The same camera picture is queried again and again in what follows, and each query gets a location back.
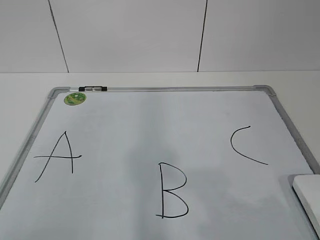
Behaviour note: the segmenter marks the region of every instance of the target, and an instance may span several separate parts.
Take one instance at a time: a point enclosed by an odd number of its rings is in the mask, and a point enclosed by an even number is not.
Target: white object
[[[320,237],[320,175],[299,175],[293,188],[298,195],[312,225]]]
[[[67,72],[47,0],[1,0],[0,33],[0,72]]]
[[[78,106],[61,93],[0,211],[5,239],[316,239],[290,191],[290,175],[310,174],[264,92],[85,93]],[[234,152],[232,133],[243,153]],[[67,131],[74,160],[51,159]],[[61,142],[54,156],[68,156]],[[189,213],[161,219],[158,163],[184,171],[176,191]],[[184,178],[164,170],[165,188]],[[170,216],[184,213],[165,199]]]
[[[320,70],[319,9],[319,0],[208,0],[199,70]]]
[[[205,0],[53,0],[70,72],[196,72]]]

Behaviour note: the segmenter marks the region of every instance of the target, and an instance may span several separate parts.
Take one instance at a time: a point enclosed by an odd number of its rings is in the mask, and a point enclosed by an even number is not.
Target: white table
[[[273,87],[296,128],[320,162],[320,71],[251,71],[189,73],[3,73],[0,74],[0,179],[31,129],[54,87]],[[320,177],[295,182],[298,195],[320,231]]]

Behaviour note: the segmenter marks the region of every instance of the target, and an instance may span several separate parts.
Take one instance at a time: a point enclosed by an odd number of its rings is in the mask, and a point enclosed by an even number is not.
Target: round sticker
[[[86,95],[82,92],[74,92],[64,98],[64,103],[67,105],[79,105],[86,100]]]

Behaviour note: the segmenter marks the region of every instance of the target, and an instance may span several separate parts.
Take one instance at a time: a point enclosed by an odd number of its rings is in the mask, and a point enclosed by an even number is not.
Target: whiteboard
[[[291,188],[313,171],[264,91],[68,94],[50,100],[0,239],[317,239]]]

